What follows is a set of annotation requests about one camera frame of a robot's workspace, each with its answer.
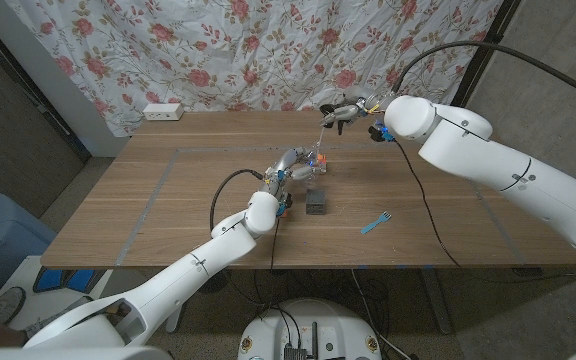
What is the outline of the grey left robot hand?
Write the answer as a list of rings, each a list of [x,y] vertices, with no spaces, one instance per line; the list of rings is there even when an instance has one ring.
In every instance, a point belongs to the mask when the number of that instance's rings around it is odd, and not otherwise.
[[[289,180],[314,181],[318,175],[326,172],[327,164],[323,154],[314,148],[291,148],[266,170],[259,190],[279,197]]]

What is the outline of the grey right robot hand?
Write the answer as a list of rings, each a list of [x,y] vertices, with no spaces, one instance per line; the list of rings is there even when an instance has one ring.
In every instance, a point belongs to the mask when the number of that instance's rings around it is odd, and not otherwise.
[[[395,98],[390,93],[359,95],[346,98],[341,104],[324,104],[319,108],[323,114],[319,125],[332,128],[334,124],[353,123],[358,117],[383,114]]]

